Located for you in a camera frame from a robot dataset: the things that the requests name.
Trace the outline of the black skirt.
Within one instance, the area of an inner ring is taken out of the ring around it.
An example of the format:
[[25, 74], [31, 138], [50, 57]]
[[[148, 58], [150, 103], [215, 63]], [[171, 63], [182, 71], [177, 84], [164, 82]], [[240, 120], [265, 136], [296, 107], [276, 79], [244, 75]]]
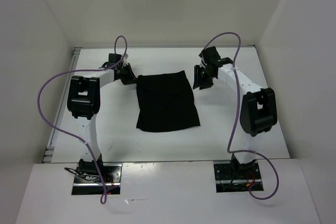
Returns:
[[173, 132], [200, 126], [194, 94], [184, 70], [139, 75], [137, 128], [144, 132]]

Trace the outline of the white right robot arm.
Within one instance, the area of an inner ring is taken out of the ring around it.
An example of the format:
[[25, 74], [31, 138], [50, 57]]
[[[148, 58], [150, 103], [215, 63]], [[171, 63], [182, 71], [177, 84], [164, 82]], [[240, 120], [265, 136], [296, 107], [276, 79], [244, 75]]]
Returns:
[[243, 178], [256, 162], [257, 136], [269, 132], [277, 124], [275, 92], [251, 81], [230, 58], [221, 58], [214, 46], [203, 49], [199, 57], [201, 63], [194, 66], [193, 89], [208, 89], [217, 79], [237, 94], [239, 114], [234, 120], [234, 132], [227, 149], [232, 155], [232, 176]]

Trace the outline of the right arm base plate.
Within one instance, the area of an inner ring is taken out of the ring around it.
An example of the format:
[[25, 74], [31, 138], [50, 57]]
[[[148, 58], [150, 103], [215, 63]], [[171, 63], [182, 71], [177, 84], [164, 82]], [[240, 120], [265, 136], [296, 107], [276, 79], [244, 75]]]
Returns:
[[263, 191], [263, 183], [258, 163], [254, 163], [252, 168], [246, 171], [235, 172], [230, 161], [215, 162], [213, 164], [216, 192], [236, 193], [249, 191]]

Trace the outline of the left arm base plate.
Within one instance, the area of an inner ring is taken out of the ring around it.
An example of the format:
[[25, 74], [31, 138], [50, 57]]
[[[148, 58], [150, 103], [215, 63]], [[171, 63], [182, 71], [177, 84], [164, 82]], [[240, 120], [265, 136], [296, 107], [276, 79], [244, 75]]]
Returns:
[[[103, 185], [97, 171], [78, 172], [79, 168], [72, 170], [74, 181], [72, 195], [101, 195]], [[103, 181], [106, 185], [108, 195], [119, 195], [121, 189], [122, 164], [107, 163], [102, 169]]]

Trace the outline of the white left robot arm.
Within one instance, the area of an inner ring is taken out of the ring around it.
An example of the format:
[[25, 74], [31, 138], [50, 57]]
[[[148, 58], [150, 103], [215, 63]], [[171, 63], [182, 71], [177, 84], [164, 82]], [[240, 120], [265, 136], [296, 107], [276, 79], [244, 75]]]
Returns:
[[98, 71], [84, 76], [72, 76], [67, 99], [67, 109], [77, 123], [80, 142], [84, 144], [75, 175], [93, 182], [104, 177], [102, 154], [97, 140], [96, 119], [100, 110], [100, 89], [120, 80], [123, 85], [137, 81], [128, 55], [110, 53], [108, 61]]

